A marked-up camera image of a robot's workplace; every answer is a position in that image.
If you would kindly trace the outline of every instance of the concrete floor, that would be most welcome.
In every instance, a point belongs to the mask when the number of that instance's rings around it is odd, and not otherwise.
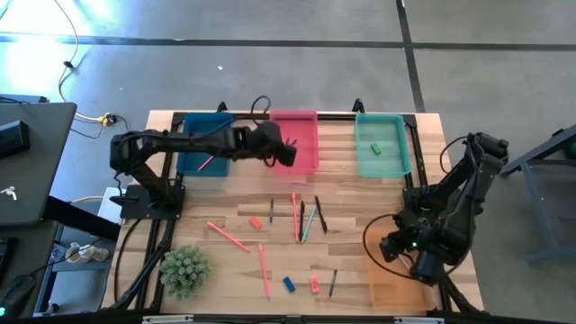
[[[402,40],[393,0],[60,2],[81,35]],[[404,3],[413,41],[576,42],[576,3],[569,0]],[[0,31],[70,34],[58,8],[40,0],[14,0],[0,20]],[[57,101],[61,61],[72,50],[43,38],[0,43],[0,93],[46,95]],[[269,95],[278,109],[347,111],[362,97],[371,112],[415,112],[403,49],[83,45],[79,57],[78,71],[64,84],[65,97],[82,113],[118,113],[134,129],[144,128],[151,109],[213,110],[220,101],[245,109],[258,95]],[[486,131],[507,139],[515,158],[576,120],[572,51],[417,49],[415,57],[426,111],[441,114],[447,139]],[[98,131],[81,123],[74,128]],[[116,125],[97,140],[71,133],[52,193],[73,199],[115,185],[107,166],[108,143],[124,131]],[[453,161],[463,154],[458,147],[449,153]],[[544,189],[555,186],[547,183]],[[495,182],[477,225],[472,252],[486,309],[574,322],[575,259],[540,265],[525,261],[526,253],[545,242],[520,176]]]

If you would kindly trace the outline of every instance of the succulent plant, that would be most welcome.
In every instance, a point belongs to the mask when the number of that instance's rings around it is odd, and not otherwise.
[[[168,288],[168,294],[180,300],[198,290],[210,271],[208,260],[198,247],[184,246],[165,253],[160,281]]]

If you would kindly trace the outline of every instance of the small block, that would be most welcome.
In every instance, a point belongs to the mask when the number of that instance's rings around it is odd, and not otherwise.
[[[380,151],[380,147],[378,146],[378,144],[373,143],[371,146],[372,151],[374,152],[375,155],[380,155],[382,152]]]
[[[262,223],[260,222],[260,220],[256,217],[250,217],[250,223],[252,224],[252,226],[254,226],[257,230],[260,230],[262,228]]]
[[[288,289],[288,292],[290,293],[294,293],[294,291],[296,290],[296,288],[294,287],[294,284],[292,283],[292,281],[290,280],[289,277],[285,277],[283,280],[284,284],[286,285],[286,289]]]
[[[320,287],[318,286],[318,278],[314,274],[310,276],[310,287],[312,288],[312,293],[320,292]]]

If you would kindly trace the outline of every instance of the wooden table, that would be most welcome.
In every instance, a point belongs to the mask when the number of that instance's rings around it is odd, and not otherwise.
[[[147,129],[169,130],[173,113],[151,111]],[[435,113],[420,113],[416,117],[427,179],[434,184],[444,176],[438,161],[440,151],[446,145],[440,117]],[[253,125],[252,121],[234,123],[244,124]],[[371,306],[361,234],[372,218],[402,209],[404,179],[362,178],[357,173],[354,123],[350,121],[319,122],[319,159],[316,175],[297,175],[289,180],[275,177],[272,170],[255,159],[231,164],[226,178],[185,177],[186,198],[182,217],[176,223],[172,249],[183,245],[199,246],[210,260],[212,273],[204,287],[189,300],[177,301],[165,290],[161,312],[393,314],[394,311]],[[160,174],[163,162],[164,154],[156,154],[148,165]],[[447,155],[445,166],[449,167]],[[419,185],[417,176],[414,176],[414,185]],[[308,206],[314,204],[315,194],[319,196],[328,235],[324,236],[320,222],[314,221],[307,243],[295,244],[292,192],[297,193],[298,202],[302,199]],[[271,198],[274,198],[273,224],[267,220]],[[251,227],[248,223],[251,216],[260,217],[262,230]],[[246,244],[252,254],[209,229],[207,221],[225,228]],[[119,272],[120,294],[142,267],[150,223],[150,220],[143,220],[128,239]],[[130,225],[131,222],[127,222],[122,226],[116,251]],[[258,244],[265,245],[271,301],[264,295]],[[334,296],[328,298],[332,269],[335,268],[338,269],[337,285]],[[116,270],[112,268],[109,274],[103,307],[113,303]],[[310,291],[312,274],[319,278],[318,296]],[[150,276],[146,307],[152,299],[157,275],[155,269]],[[289,294],[285,290],[282,279],[286,276],[290,276],[296,285],[296,293]],[[482,309],[472,256],[468,256],[452,278],[471,304]]]

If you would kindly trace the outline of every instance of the pink eraser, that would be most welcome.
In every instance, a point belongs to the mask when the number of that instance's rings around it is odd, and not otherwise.
[[[320,292],[320,287],[318,286],[318,278],[314,274],[310,276],[310,286],[312,287],[312,293]]]
[[[256,217],[250,217],[250,223],[252,223],[252,226],[254,226],[257,230],[262,228],[262,223]]]

